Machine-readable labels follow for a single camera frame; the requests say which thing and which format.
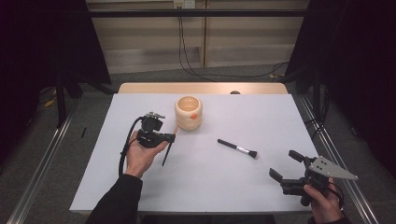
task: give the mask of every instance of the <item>human hand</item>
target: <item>human hand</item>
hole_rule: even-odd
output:
[[[329,188],[336,191],[334,184],[330,184]],[[305,185],[304,190],[313,199],[311,207],[317,223],[333,222],[343,217],[336,195],[327,191],[327,195],[323,196],[317,189],[310,185]]]
[[[127,167],[125,174],[141,178],[154,161],[154,157],[166,148],[168,142],[163,141],[157,147],[145,148],[137,142],[136,138],[137,131],[129,139],[131,145],[126,156]]]

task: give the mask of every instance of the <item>black jacket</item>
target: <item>black jacket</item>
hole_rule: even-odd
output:
[[[103,196],[88,217],[86,224],[131,224],[136,223],[137,206],[143,181],[132,175],[122,175],[116,184]],[[350,224],[347,217],[329,224]],[[316,224],[311,217],[308,224]]]

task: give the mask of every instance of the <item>white table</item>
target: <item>white table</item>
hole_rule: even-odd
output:
[[[139,116],[154,111],[166,116],[161,133],[175,128],[174,104],[186,94],[120,93],[113,98],[71,211],[89,213],[118,178],[126,135]],[[293,149],[317,152],[288,94],[191,94],[204,105],[201,127],[178,130],[166,164],[159,154],[143,176],[139,211],[145,214],[273,214],[309,211],[299,196],[283,195],[269,175],[304,175],[304,166],[288,156]],[[254,160],[223,139],[256,150]]]

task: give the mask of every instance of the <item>wire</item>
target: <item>wire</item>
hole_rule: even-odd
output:
[[[343,192],[343,191],[341,190],[341,188],[338,187],[336,184],[334,184],[334,183],[332,183],[332,182],[330,182],[330,184],[334,185],[334,186],[338,189],[338,191],[340,191],[340,193],[341,193],[341,195],[340,195],[337,191],[335,191],[335,190],[333,190],[333,189],[331,189],[331,188],[327,188],[327,190],[328,190],[329,192],[331,192],[332,194],[334,194],[335,196],[338,197],[338,205],[339,205],[339,207],[340,207],[340,209],[341,209],[341,208],[344,207],[344,192]]]
[[[212,79],[210,79],[210,78],[202,77],[202,76],[198,75],[198,74],[191,68],[190,62],[189,62],[189,57],[187,56],[186,43],[185,43],[185,41],[184,41],[184,32],[183,32],[183,30],[184,30],[184,28],[183,28],[183,20],[181,19],[181,17],[178,17],[178,33],[179,33],[179,37],[178,37],[178,60],[179,60],[179,62],[180,62],[181,67],[182,67],[183,70],[184,70],[185,72],[187,72],[188,74],[191,74],[191,75],[194,75],[194,76],[197,76],[197,77],[200,77],[200,78],[203,78],[203,79],[206,79],[206,80],[215,82],[215,80],[212,80]],[[182,45],[182,44],[183,44],[183,49],[184,49],[184,55],[185,55],[185,57],[186,57],[187,64],[188,64],[188,66],[189,66],[189,68],[190,68],[190,71],[187,70],[187,69],[184,67],[183,62],[181,61],[181,45]]]
[[[185,39],[184,39],[184,27],[183,27],[183,19],[181,17],[178,17],[178,29],[179,29],[179,44],[178,44],[178,59],[180,62],[181,67],[183,68],[183,70],[191,75],[212,81],[212,82],[216,82],[213,79],[210,79],[208,77],[246,77],[246,78],[251,78],[251,77],[265,77],[271,74],[274,74],[276,70],[278,70],[279,68],[281,68],[284,64],[288,64],[289,62],[283,62],[283,63],[276,63],[273,66],[272,71],[264,73],[264,74],[259,74],[259,75],[254,75],[254,76],[238,76],[238,75],[226,75],[226,74],[211,74],[211,73],[204,73],[204,74],[198,74],[194,69],[192,69],[191,65],[190,65],[190,61],[189,61],[189,57],[187,55],[187,51],[186,51],[186,43],[185,43]],[[183,45],[183,50],[184,50],[184,56],[186,58],[187,61],[187,65],[188,65],[188,70],[184,65],[183,62],[181,61],[181,46]]]
[[[320,109],[319,119],[310,119],[310,120],[307,120],[304,122],[305,125],[309,124],[309,126],[306,126],[306,128],[309,128],[311,125],[313,125],[315,123],[318,125],[315,132],[311,135],[311,140],[314,140],[314,138],[318,134],[318,132],[324,128],[324,122],[326,121],[327,113],[329,112],[329,107],[330,107],[330,94],[326,88],[325,94],[324,94],[324,99],[323,99],[323,106]]]
[[[132,132],[134,131],[134,126],[136,125],[136,123],[137,123],[139,120],[143,120],[143,117],[139,117],[139,118],[137,118],[137,119],[134,121],[134,123],[132,124],[131,129],[130,129],[129,132],[128,132],[128,135],[126,136],[125,145],[124,145],[124,148],[123,148],[123,150],[122,150],[122,152],[121,152],[121,158],[120,158],[120,163],[119,163],[119,175],[122,175],[122,173],[123,173],[123,164],[124,164],[125,157],[126,157],[126,153],[127,153],[128,149],[129,149],[129,146],[132,144],[132,142],[133,142],[134,140],[136,140],[136,139],[134,139],[134,140],[132,140],[131,142],[129,142],[129,139],[131,138],[131,134],[132,134]]]

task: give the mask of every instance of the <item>brush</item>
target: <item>brush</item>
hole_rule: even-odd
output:
[[[245,153],[245,154],[251,156],[253,159],[257,159],[257,156],[258,156],[257,151],[248,150],[248,149],[245,149],[244,147],[236,146],[234,144],[231,144],[231,143],[226,142],[226,141],[221,140],[221,139],[218,139],[218,143],[221,143],[221,144],[223,144],[224,146],[227,146],[227,147],[232,147],[232,148],[234,148],[234,149],[236,149],[236,150],[238,150],[238,151],[240,151],[242,153]]]

